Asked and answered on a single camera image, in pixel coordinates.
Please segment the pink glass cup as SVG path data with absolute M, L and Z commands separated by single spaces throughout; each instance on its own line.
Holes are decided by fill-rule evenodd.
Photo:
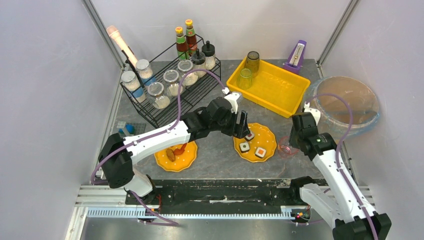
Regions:
M 277 144 L 277 152 L 283 159 L 293 157 L 299 152 L 299 149 L 294 148 L 290 145 L 289 140 L 289 136 L 284 136 L 279 140 Z

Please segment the green glass cup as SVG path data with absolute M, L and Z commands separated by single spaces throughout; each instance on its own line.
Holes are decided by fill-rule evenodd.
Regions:
M 237 86 L 242 90 L 247 90 L 252 86 L 253 76 L 249 68 L 243 68 L 236 81 Z

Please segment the dark glass cup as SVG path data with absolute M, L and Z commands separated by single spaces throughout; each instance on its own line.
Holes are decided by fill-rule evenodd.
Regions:
M 258 75 L 260 55 L 257 51 L 250 51 L 246 56 L 245 68 L 249 69 L 253 78 Z

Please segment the black cap shaker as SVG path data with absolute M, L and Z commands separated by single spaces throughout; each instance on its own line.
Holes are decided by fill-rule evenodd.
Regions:
M 191 55 L 191 61 L 193 62 L 193 68 L 194 69 L 205 69 L 206 68 L 206 57 L 203 52 L 201 52 L 199 49 L 196 49 L 196 51 Z M 194 72 L 198 78 L 202 78 L 206 72 L 205 71 L 195 71 Z
M 205 55 L 205 69 L 212 70 L 216 65 L 216 48 L 209 40 L 201 47 L 201 51 Z

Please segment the glass jar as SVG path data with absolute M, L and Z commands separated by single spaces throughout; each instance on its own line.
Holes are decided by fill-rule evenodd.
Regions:
M 178 71 L 181 77 L 185 77 L 183 81 L 183 86 L 189 87 L 194 85 L 198 81 L 198 75 L 195 72 L 188 73 L 194 68 L 194 64 L 191 60 L 184 59 L 180 60 L 177 64 Z
M 165 86 L 160 82 L 153 82 L 147 88 L 151 103 L 156 109 L 164 109 L 169 106 L 171 100 L 168 97 Z
M 167 94 L 176 97 L 179 93 L 180 74 L 177 70 L 170 69 L 164 72 L 163 80 L 166 83 Z

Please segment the glass jar front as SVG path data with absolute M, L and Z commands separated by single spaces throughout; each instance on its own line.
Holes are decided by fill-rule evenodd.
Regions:
M 170 69 L 164 72 L 163 80 L 166 83 L 167 94 L 176 97 L 179 93 L 180 74 L 177 70 Z

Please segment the glass jar back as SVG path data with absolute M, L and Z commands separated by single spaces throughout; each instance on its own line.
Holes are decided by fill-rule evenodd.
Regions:
M 168 97 L 165 86 L 160 82 L 153 82 L 147 88 L 151 103 L 156 109 L 164 109 L 169 106 L 171 100 Z

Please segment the green label sauce bottle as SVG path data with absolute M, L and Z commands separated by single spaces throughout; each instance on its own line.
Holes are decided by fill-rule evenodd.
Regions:
M 176 50 L 177 55 L 180 61 L 189 60 L 189 45 L 186 41 L 185 35 L 183 33 L 183 28 L 181 26 L 177 26 L 175 28 L 176 34 Z

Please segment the red label sauce bottle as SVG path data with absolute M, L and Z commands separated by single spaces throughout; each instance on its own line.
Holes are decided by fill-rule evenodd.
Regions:
M 193 20 L 192 19 L 187 19 L 185 21 L 185 25 L 186 25 L 186 42 L 188 44 L 188 54 L 189 56 L 191 56 L 193 53 L 196 52 L 198 45 L 197 45 L 197 36 L 195 33 L 195 29 L 193 26 Z

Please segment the blue band spice jar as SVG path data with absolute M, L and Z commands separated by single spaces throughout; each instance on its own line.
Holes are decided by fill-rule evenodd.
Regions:
M 141 87 L 141 84 L 133 71 L 124 71 L 120 79 L 125 88 L 130 91 L 131 98 L 134 102 L 137 101 L 139 103 L 142 103 L 146 99 L 144 90 Z
M 138 60 L 135 67 L 144 86 L 149 86 L 152 83 L 156 82 L 153 69 L 147 59 Z

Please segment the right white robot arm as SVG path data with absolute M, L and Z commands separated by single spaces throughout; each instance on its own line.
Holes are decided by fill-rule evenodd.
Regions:
M 326 195 L 309 177 L 291 181 L 291 197 L 311 206 L 332 230 L 335 240 L 385 240 L 392 226 L 386 213 L 377 213 L 365 198 L 344 163 L 329 133 L 319 133 L 312 112 L 292 116 L 289 144 L 318 168 L 333 193 Z

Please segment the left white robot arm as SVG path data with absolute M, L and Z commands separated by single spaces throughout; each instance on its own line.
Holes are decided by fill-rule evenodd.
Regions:
M 144 197 L 153 191 L 153 182 L 146 174 L 135 173 L 133 166 L 149 155 L 205 138 L 211 132 L 243 139 L 250 130 L 247 113 L 238 111 L 241 98 L 241 93 L 232 92 L 150 132 L 127 137 L 119 133 L 110 135 L 98 158 L 98 167 L 107 185 L 111 189 L 125 188 Z

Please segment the red centre sushi piece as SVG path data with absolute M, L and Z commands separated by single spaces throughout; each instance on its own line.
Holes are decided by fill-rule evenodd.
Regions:
M 250 134 L 246 135 L 246 136 L 244 137 L 244 139 L 245 139 L 247 142 L 249 142 L 249 141 L 252 141 L 252 140 L 254 139 L 254 137 L 255 137 L 255 134 L 254 134 L 253 132 L 251 132 Z

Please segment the green centre sushi piece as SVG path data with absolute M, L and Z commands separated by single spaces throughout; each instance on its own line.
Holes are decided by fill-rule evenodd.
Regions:
M 238 145 L 238 147 L 239 147 L 239 151 L 241 152 L 241 153 L 247 153 L 247 152 L 249 152 L 250 151 L 250 145 L 249 145 L 249 143 L 248 142 L 241 142 L 239 145 Z

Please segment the yellow plate with sushi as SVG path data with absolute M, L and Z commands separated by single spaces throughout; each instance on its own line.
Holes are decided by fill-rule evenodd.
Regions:
M 248 128 L 250 132 L 255 134 L 255 137 L 251 141 L 246 141 L 244 138 L 233 138 L 233 148 L 237 154 L 244 160 L 247 160 L 251 163 L 262 163 L 271 158 L 277 148 L 277 140 L 274 133 L 265 125 L 260 123 L 249 123 Z M 239 144 L 243 142 L 248 142 L 250 146 L 250 151 L 246 153 L 241 153 L 239 150 Z M 258 158 L 255 156 L 255 151 L 257 147 L 262 147 L 266 149 L 266 155 L 264 158 Z

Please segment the orange centre sushi piece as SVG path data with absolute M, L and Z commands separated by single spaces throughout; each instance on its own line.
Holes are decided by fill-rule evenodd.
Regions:
M 254 153 L 254 155 L 260 159 L 263 159 L 266 156 L 266 154 L 267 154 L 267 150 L 263 147 L 257 147 Z

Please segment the yellow plastic bin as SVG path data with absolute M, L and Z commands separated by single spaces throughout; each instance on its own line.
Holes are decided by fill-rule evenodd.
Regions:
M 245 57 L 228 78 L 227 87 L 233 92 L 240 92 L 245 99 L 285 118 L 294 115 L 311 81 L 261 59 L 257 76 L 252 79 L 251 86 L 242 89 L 238 80 L 246 60 Z

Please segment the round bin with plastic liner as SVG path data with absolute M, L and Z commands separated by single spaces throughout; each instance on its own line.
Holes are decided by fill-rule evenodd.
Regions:
M 372 130 L 378 122 L 379 101 L 374 92 L 364 83 L 347 76 L 329 76 L 314 81 L 303 95 L 303 102 L 321 112 L 318 123 L 320 133 L 329 133 L 338 141 L 346 133 L 350 115 L 345 104 L 334 96 L 341 97 L 350 106 L 353 116 L 348 138 L 359 136 Z

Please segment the purple metronome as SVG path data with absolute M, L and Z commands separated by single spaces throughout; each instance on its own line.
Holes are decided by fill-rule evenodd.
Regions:
M 303 65 L 306 46 L 306 41 L 299 40 L 282 68 L 298 75 Z

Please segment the red chicken wing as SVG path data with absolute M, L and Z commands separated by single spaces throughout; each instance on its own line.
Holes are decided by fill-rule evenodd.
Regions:
M 187 146 L 187 143 L 184 143 L 180 148 L 176 148 L 173 153 L 175 156 L 182 155 L 185 152 L 185 148 Z

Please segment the yellow plate with chicken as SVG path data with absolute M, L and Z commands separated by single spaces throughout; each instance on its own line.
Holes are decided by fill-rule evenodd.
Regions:
M 183 144 L 178 144 L 168 148 L 174 151 L 175 149 L 179 149 L 182 145 Z M 168 159 L 166 149 L 154 153 L 154 158 L 157 165 L 167 172 L 180 172 L 185 170 L 189 168 L 197 158 L 198 146 L 194 141 L 187 143 L 184 153 L 176 155 L 176 160 L 174 162 Z

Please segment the brown chicken piece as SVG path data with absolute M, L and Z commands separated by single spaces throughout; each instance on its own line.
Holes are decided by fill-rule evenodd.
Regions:
M 176 160 L 175 153 L 174 153 L 174 151 L 171 148 L 167 148 L 166 149 L 166 156 L 168 157 L 168 159 L 171 162 L 174 162 Z

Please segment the grey lego baseplate with bricks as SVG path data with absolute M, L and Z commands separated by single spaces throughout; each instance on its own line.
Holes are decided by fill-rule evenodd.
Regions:
M 118 121 L 116 129 L 121 137 L 134 136 L 143 134 L 146 129 L 146 124 Z

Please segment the pink microphone on stand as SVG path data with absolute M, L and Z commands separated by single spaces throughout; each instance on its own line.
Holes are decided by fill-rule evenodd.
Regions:
M 106 28 L 106 32 L 109 37 L 113 39 L 115 43 L 120 47 L 120 49 L 126 54 L 129 62 L 135 67 L 138 59 L 136 58 L 135 54 L 130 49 L 130 47 L 127 45 L 127 43 L 124 41 L 119 30 L 114 25 L 111 25 Z

